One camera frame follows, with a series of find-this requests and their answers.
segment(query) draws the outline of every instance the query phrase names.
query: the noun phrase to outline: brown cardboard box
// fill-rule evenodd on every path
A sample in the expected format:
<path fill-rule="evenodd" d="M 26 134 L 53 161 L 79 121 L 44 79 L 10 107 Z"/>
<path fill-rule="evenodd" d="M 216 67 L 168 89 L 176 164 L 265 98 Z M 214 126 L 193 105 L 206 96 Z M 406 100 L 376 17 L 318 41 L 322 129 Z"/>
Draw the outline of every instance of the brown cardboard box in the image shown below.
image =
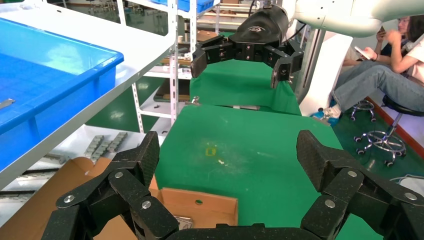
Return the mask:
<path fill-rule="evenodd" d="M 111 162 L 100 158 L 96 164 L 85 157 L 68 161 L 29 201 L 0 228 L 0 240 L 39 240 L 46 228 L 56 200 L 101 174 Z M 214 228 L 217 223 L 237 225 L 238 202 L 235 198 L 202 192 L 163 188 L 156 180 L 150 185 L 151 195 L 158 198 L 175 216 L 192 218 L 194 228 Z M 136 240 L 120 216 L 110 220 L 95 240 Z"/>
<path fill-rule="evenodd" d="M 205 31 L 205 30 L 197 31 L 197 41 L 199 42 L 206 41 L 216 36 L 217 36 L 217 33 L 214 31 Z"/>

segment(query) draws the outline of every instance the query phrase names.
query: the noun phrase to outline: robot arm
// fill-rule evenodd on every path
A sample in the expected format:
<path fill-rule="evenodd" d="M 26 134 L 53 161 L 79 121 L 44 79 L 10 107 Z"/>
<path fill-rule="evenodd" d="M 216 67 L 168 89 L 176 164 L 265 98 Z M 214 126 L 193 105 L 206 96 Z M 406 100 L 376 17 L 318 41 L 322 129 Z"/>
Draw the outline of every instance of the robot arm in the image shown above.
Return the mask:
<path fill-rule="evenodd" d="M 273 68 L 271 87 L 275 88 L 302 67 L 300 46 L 284 38 L 293 19 L 316 29 L 363 38 L 378 32 L 383 22 L 420 14 L 424 14 L 422 0 L 284 0 L 282 8 L 266 0 L 235 34 L 198 43 L 191 74 L 196 78 L 208 64 L 231 59 L 263 62 Z"/>

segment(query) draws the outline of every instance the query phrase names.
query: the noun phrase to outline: green tablecloth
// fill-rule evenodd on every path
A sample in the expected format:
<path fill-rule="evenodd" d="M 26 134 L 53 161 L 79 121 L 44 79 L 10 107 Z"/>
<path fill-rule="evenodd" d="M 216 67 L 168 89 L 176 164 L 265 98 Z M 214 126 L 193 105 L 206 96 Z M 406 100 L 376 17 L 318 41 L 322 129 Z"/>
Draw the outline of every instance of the green tablecloth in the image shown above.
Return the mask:
<path fill-rule="evenodd" d="M 272 68 L 263 62 L 228 60 L 210 64 L 190 82 L 190 98 L 216 106 L 264 106 L 265 111 L 301 115 L 287 82 L 271 88 Z"/>
<path fill-rule="evenodd" d="M 297 161 L 300 130 L 341 148 L 333 130 L 310 117 L 188 105 L 161 147 L 158 186 L 238 198 L 239 225 L 299 227 L 319 196 Z M 351 216 L 337 239 L 382 237 Z"/>

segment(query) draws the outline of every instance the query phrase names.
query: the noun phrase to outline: hand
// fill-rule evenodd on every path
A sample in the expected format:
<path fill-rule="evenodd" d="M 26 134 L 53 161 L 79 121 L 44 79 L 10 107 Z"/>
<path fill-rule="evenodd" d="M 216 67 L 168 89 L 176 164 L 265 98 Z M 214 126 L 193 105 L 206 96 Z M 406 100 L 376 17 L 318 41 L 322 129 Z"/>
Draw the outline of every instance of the hand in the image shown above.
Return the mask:
<path fill-rule="evenodd" d="M 377 32 L 376 38 L 377 38 L 377 42 L 382 43 L 384 38 L 386 36 L 386 32 L 385 31 L 379 31 Z"/>
<path fill-rule="evenodd" d="M 365 54 L 371 58 L 371 60 L 377 60 L 377 53 L 371 48 L 371 47 L 366 47 L 364 50 Z"/>
<path fill-rule="evenodd" d="M 387 39 L 387 42 L 390 45 L 393 45 L 394 43 L 400 43 L 402 40 L 402 34 L 399 31 L 396 30 L 390 30 L 386 35 L 385 38 Z"/>

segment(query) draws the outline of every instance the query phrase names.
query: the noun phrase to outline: blue plastic bin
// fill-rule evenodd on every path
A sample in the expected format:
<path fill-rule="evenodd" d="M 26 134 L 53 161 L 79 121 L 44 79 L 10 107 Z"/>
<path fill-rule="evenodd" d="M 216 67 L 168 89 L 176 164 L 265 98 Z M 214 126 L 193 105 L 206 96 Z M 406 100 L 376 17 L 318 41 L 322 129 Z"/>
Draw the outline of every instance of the blue plastic bin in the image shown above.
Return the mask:
<path fill-rule="evenodd" d="M 168 0 L 151 0 L 153 3 L 168 6 Z M 190 0 L 178 0 L 178 9 L 190 11 Z M 214 5 L 214 0 L 197 0 L 197 13 L 201 13 Z"/>
<path fill-rule="evenodd" d="M 0 32 L 0 102 L 15 100 L 0 108 L 1 172 L 113 89 L 124 56 L 3 18 Z"/>

